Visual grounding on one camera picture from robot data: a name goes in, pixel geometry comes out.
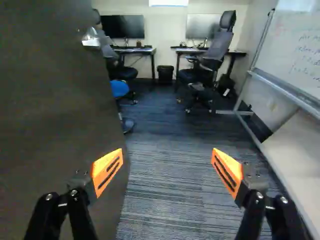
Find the black office chair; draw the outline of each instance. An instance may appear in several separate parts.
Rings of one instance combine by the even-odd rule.
[[[189,114],[195,103],[200,103],[212,113],[212,102],[214,97],[214,87],[216,85],[216,76],[221,67],[225,54],[234,36],[232,30],[236,23],[236,11],[225,11],[220,19],[220,31],[214,34],[211,46],[203,55],[186,56],[186,59],[193,63],[192,69],[180,70],[177,76],[175,91],[179,85],[187,87],[191,92],[190,100],[185,108]]]
[[[135,100],[136,92],[132,90],[130,81],[137,77],[138,71],[133,67],[124,66],[121,57],[119,57],[109,44],[104,44],[104,46],[101,47],[101,50],[110,80],[121,80],[127,83],[130,87],[127,97],[132,100],[132,104],[137,104],[138,101]]]

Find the keyboard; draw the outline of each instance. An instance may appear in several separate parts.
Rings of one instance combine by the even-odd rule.
[[[111,48],[113,49],[151,49],[152,47],[145,47],[145,46],[141,46],[141,47],[137,47],[137,46],[114,46],[114,45],[110,45]]]

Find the monitor stand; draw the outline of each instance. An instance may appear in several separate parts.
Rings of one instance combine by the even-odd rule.
[[[129,46],[129,41],[128,41],[127,37],[124,38],[124,46],[126,46],[126,47]]]

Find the window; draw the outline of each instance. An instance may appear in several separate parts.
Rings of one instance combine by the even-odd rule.
[[[149,0],[149,7],[187,7],[189,0]]]

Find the office chair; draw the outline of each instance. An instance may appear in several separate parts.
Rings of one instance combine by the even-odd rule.
[[[137,77],[138,71],[133,67],[123,66],[123,61],[121,61],[119,55],[111,48],[111,46],[107,43],[103,44],[104,46],[101,47],[101,50],[110,80],[121,80],[129,85],[130,80]],[[136,92],[134,90],[130,90],[126,95],[127,98],[132,100],[133,105],[138,103],[138,101],[135,100],[135,95]]]
[[[119,101],[122,98],[125,98],[126,95],[130,92],[129,86],[124,81],[119,81],[119,80],[111,80],[110,84],[111,84],[112,94],[113,94],[113,97],[115,98],[116,106],[118,108],[118,115],[121,122],[122,130],[123,130],[123,133],[126,134],[133,129],[135,122],[130,118],[122,117],[121,106]]]
[[[186,104],[185,112],[189,114],[195,103],[200,103],[212,113],[213,90],[216,85],[216,76],[221,67],[225,54],[234,36],[232,30],[236,23],[236,11],[225,11],[220,19],[220,31],[214,34],[211,46],[207,52],[199,57],[186,56],[193,68],[179,71],[175,92],[179,85],[187,87],[191,92],[192,100]]]

